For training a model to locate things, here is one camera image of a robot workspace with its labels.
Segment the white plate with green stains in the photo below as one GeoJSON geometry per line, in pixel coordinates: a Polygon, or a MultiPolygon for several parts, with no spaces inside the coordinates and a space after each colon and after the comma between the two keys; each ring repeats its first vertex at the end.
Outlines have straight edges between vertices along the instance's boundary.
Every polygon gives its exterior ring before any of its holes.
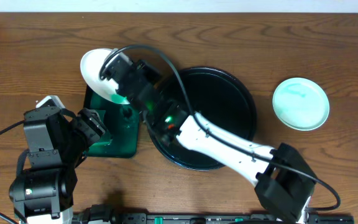
{"type": "Polygon", "coordinates": [[[108,56],[117,51],[115,49],[94,49],[84,54],[80,62],[80,70],[86,84],[99,96],[115,104],[128,105],[128,100],[118,95],[119,85],[113,80],[100,80],[99,72],[108,56]]]}

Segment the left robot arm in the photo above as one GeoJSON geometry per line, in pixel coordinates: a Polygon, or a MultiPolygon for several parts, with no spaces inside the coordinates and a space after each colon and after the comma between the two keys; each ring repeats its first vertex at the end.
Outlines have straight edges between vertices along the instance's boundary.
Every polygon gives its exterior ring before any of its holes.
{"type": "Polygon", "coordinates": [[[99,114],[88,108],[77,114],[57,106],[25,112],[28,150],[21,158],[29,160],[30,168],[23,169],[18,162],[16,179],[9,189],[20,221],[30,223],[36,216],[59,220],[72,208],[78,181],[75,169],[106,131],[99,114]]]}

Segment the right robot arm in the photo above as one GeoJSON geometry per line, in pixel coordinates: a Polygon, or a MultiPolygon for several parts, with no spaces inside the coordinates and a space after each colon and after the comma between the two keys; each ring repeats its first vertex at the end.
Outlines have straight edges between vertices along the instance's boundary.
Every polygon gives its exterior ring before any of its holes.
{"type": "Polygon", "coordinates": [[[160,78],[151,65],[121,55],[106,58],[97,69],[103,90],[125,96],[160,142],[179,144],[230,167],[254,186],[266,210],[282,221],[299,222],[316,175],[298,151],[286,144],[278,149],[260,145],[220,128],[184,102],[156,90],[160,78]]]}

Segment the light green plate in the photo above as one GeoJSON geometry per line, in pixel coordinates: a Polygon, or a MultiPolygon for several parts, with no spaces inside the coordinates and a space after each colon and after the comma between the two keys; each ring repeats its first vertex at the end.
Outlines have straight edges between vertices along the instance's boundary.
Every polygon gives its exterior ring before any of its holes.
{"type": "Polygon", "coordinates": [[[276,87],[272,106],[283,124],[299,131],[318,129],[330,112],[324,90],[317,83],[300,77],[289,78],[276,87]]]}

